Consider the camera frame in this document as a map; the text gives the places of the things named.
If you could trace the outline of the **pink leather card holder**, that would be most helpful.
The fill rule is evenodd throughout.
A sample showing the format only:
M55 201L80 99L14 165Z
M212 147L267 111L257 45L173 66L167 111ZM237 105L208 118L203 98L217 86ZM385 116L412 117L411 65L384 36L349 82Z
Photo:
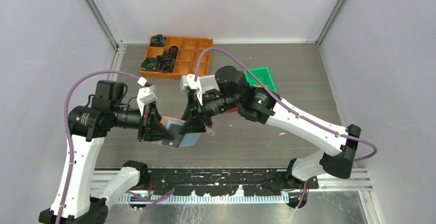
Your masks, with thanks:
M181 119L176 119L168 116L163 116L160 123L164 125L170 132L175 132L173 140L160 140L152 141L152 144L166 146L166 147L189 147L194 146L199 141L203 132L200 133L186 133L180 134L181 127L184 125L185 121Z

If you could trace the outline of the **dark grey card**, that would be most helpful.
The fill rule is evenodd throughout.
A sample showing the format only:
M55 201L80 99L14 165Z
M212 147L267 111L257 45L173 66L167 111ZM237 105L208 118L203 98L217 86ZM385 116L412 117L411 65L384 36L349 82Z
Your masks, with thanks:
M171 124L169 126L169 132L173 136L173 139L162 140L160 145L166 146L166 147L173 147L173 148L179 147L181 144L181 141L184 137L183 135L180 134L181 128L182 128L182 125Z

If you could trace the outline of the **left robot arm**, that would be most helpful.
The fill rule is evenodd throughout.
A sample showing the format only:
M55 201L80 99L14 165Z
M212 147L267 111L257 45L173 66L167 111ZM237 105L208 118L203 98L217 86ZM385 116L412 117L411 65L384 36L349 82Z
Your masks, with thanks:
M156 111L155 88L140 78L137 108L123 104L127 86L101 80L85 106L66 110L67 155L57 196L39 215L40 223L105 223L108 211L128 190L150 184L148 166L126 162L120 171L97 190L91 189L98 154L114 127L138 131L141 141L170 138Z

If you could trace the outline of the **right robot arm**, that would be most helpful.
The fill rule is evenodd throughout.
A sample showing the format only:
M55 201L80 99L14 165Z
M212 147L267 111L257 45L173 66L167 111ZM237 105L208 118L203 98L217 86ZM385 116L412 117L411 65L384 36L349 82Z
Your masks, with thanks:
M281 128L320 149L290 161L284 174L289 187L299 188L305 181L321 174L350 178L359 127L337 126L314 117L266 88L251 86L244 74L232 66L220 68L212 76L212 83L203 85L193 74L182 76L181 89L188 96L183 134L205 132L212 126L213 116L237 108L238 114L246 120Z

